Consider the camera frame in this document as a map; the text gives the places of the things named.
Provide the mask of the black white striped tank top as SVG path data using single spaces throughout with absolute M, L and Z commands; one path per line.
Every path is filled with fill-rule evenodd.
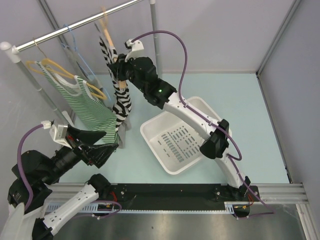
M 113 64 L 115 61 L 113 57 L 117 57 L 117 51 L 113 46 L 110 46 L 109 43 L 99 36 L 99 45 L 107 66 L 109 75 L 111 77 L 114 94 L 115 94 L 115 103 L 112 107 L 112 112 L 116 116 L 116 129 L 127 119 L 129 114 L 132 111 L 132 101 L 130 97 L 129 87 L 126 84 L 125 87 L 120 87 L 119 80 L 114 76 L 112 71 L 109 69 L 109 65 Z

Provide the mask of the blue wire hanger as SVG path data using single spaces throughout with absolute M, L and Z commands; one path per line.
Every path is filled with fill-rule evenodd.
M 67 27 L 68 32 L 71 34 L 73 45 L 71 46 L 71 45 L 68 45 L 67 43 L 61 43 L 61 46 L 65 51 L 67 58 L 69 59 L 73 69 L 75 70 L 76 75 L 82 77 L 90 85 L 93 85 L 94 87 L 98 88 L 98 90 L 100 90 L 103 94 L 105 94 L 106 99 L 103 99 L 102 102 L 104 103 L 105 106 L 110 108 L 114 103 L 114 99 L 104 89 L 103 85 L 98 80 L 93 70 L 89 67 L 85 59 L 80 54 L 79 48 L 77 46 L 76 38 L 72 33 L 70 27 L 66 24 L 64 24 L 63 26 Z

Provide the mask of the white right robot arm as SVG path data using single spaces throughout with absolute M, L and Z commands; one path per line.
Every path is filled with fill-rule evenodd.
M 188 103 L 177 89 L 159 78 L 156 67 L 149 57 L 125 60 L 120 54 L 115 62 L 106 65 L 119 81 L 130 81 L 153 106 L 165 110 L 192 127 L 204 140 L 199 147 L 202 155 L 215 160 L 227 178 L 231 196 L 242 201 L 249 194 L 250 179 L 237 167 L 229 154 L 229 122 L 217 120 Z

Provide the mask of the beige plastic hanger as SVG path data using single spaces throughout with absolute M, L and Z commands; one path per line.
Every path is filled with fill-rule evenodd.
M 108 41 L 109 46 L 114 48 L 115 46 L 114 46 L 113 40 L 112 40 L 111 35 L 110 35 L 108 28 L 107 28 L 107 26 L 108 26 L 108 16 L 106 14 L 107 10 L 104 6 L 101 7 L 101 10 L 103 12 L 103 17 L 99 19 L 99 23 L 103 29 L 103 34 L 104 34 L 106 40 Z M 127 82 L 126 81 L 119 81 L 118 85 L 119 85 L 120 89 L 124 89 L 127 86 Z

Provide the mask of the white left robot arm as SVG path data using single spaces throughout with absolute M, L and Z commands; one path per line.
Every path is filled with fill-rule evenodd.
M 27 137 L 38 129 L 48 129 L 54 142 L 62 147 L 53 157 L 37 150 L 22 152 Z M 94 174 L 82 189 L 65 204 L 43 217 L 37 216 L 46 199 L 52 194 L 48 187 L 79 162 L 101 168 L 118 148 L 117 143 L 97 144 L 107 133 L 105 131 L 80 130 L 71 125 L 55 125 L 42 121 L 21 138 L 17 148 L 17 163 L 11 169 L 16 180 L 8 190 L 11 207 L 23 207 L 21 221 L 27 223 L 24 237 L 30 240 L 51 240 L 58 231 L 86 205 L 110 196 L 111 184 L 100 173 Z

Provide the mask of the grey tank top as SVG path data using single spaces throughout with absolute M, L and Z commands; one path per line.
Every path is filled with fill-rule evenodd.
M 113 107 L 122 107 L 123 104 L 120 103 L 118 100 L 116 100 L 116 95 L 111 97 L 113 98 L 113 105 L 111 107 L 107 107 L 109 110 L 113 110 Z M 117 116 L 117 120 L 120 120 L 120 125 L 117 128 L 117 133 L 118 133 L 118 144 L 120 149 L 125 148 L 126 144 L 126 132 L 131 129 L 131 123 L 130 123 L 130 118 L 129 118 L 129 113 L 127 112 L 125 117 L 122 116 Z

